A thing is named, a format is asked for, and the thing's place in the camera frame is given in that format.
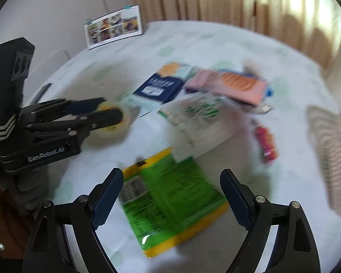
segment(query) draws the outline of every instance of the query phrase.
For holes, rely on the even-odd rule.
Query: green snack bag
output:
[[[193,158],[176,163],[170,148],[123,173],[120,200],[149,258],[193,237],[228,208]]]

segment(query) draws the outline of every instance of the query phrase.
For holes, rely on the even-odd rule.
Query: table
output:
[[[330,272],[341,258],[341,218],[328,205],[326,185],[317,157],[309,143],[306,111],[319,106],[337,112],[337,104],[327,92],[315,62],[285,44],[248,30],[217,23],[166,21],[150,23],[146,33],[84,50],[61,67],[43,101],[57,97],[122,99],[168,61],[179,61],[210,69],[242,71],[243,62],[260,65],[263,77],[270,81],[275,109],[258,116],[268,126],[280,157],[270,167],[261,163],[251,134],[241,131],[217,148],[199,157],[197,162],[219,188],[219,175],[230,168],[255,194],[271,202],[288,205],[301,203],[312,228],[322,272]],[[140,158],[149,157],[165,145],[151,128],[137,118],[125,139],[102,140],[91,135],[82,145],[82,153],[50,166],[51,193],[55,204],[71,202],[88,194],[102,182],[113,167],[121,169]],[[273,247],[277,227],[272,227],[257,272],[264,272]],[[67,228],[75,262],[86,272]],[[147,259],[136,241],[118,202],[105,225],[97,230],[103,247],[119,273],[225,272],[244,240],[231,210],[191,240]]]

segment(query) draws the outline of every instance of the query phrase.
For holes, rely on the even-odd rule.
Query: orange package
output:
[[[186,89],[225,95],[258,106],[266,93],[266,82],[233,72],[199,70],[186,82]]]

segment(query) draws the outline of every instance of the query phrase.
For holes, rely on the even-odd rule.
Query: beige curtain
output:
[[[131,0],[146,21],[228,23],[274,37],[329,68],[341,44],[335,0]]]

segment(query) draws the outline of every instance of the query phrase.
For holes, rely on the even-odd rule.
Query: tape roll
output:
[[[105,101],[99,104],[97,107],[97,111],[104,111],[109,109],[119,109],[123,113],[123,119],[119,124],[94,130],[97,135],[105,138],[122,135],[128,130],[130,125],[130,111],[126,106],[115,102],[113,103]]]

